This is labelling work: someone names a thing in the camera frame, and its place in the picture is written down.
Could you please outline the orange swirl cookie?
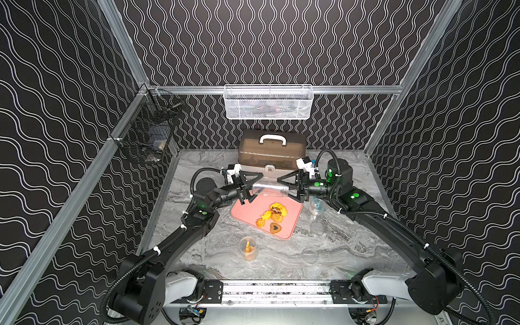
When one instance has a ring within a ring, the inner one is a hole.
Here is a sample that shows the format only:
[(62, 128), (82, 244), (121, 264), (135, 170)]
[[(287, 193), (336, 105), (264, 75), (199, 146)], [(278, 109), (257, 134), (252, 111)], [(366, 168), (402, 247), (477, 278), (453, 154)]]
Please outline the orange swirl cookie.
[(259, 218), (259, 219), (256, 221), (256, 226), (259, 227), (259, 228), (262, 228), (262, 227), (265, 226), (265, 223), (266, 223), (265, 219), (263, 219), (263, 218)]
[(282, 217), (287, 216), (287, 208), (282, 203), (273, 203), (269, 209), (273, 214), (281, 215)]

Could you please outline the clear cookie jar handled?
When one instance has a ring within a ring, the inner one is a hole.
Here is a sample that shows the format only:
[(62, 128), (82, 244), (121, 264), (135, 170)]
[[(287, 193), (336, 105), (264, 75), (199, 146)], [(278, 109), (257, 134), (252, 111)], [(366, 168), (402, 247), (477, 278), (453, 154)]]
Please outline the clear cookie jar handled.
[(326, 211), (327, 204), (319, 198), (310, 200), (309, 213), (312, 221), (317, 221)]

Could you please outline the brown heart cookie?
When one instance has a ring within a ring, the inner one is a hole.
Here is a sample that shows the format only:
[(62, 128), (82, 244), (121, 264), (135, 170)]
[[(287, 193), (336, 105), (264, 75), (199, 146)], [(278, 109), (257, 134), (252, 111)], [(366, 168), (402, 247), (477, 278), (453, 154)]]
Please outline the brown heart cookie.
[(277, 234), (282, 230), (282, 226), (279, 223), (271, 223), (269, 226), (269, 231), (271, 234)]

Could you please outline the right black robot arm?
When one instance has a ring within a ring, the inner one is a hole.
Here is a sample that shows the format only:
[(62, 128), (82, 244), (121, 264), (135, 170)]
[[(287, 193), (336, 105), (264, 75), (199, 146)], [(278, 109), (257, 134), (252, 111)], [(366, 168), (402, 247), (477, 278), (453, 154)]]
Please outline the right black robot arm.
[(312, 197), (323, 200), (338, 214), (364, 226), (376, 234), (401, 256), (414, 272), (392, 282), (389, 276), (378, 275), (372, 269), (359, 272), (351, 281), (354, 299), (389, 295), (413, 301), (431, 315), (445, 311), (468, 324), (477, 324), (450, 308), (453, 300), (468, 289), (481, 303), (487, 315), (486, 324), (495, 324), (490, 303), (463, 274), (463, 257), (453, 249), (441, 249), (427, 242), (404, 222), (388, 213), (372, 196), (353, 184), (350, 164), (329, 150), (332, 157), (323, 175), (319, 160), (301, 159), (298, 169), (277, 179), (290, 190), (288, 197), (302, 203)]

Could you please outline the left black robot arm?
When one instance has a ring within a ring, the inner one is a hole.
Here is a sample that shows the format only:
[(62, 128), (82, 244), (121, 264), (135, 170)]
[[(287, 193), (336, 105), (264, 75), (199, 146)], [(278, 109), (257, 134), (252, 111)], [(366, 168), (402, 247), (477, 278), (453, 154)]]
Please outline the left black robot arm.
[(105, 323), (153, 323), (168, 303), (169, 268), (214, 229), (219, 208), (236, 201), (252, 203), (256, 198), (253, 186), (264, 177), (260, 172), (240, 171), (226, 177), (219, 188), (209, 177), (199, 180), (202, 172), (204, 169), (197, 170), (190, 181), (192, 198), (182, 214), (181, 226), (152, 249), (131, 255), (120, 265), (116, 280), (100, 303)]

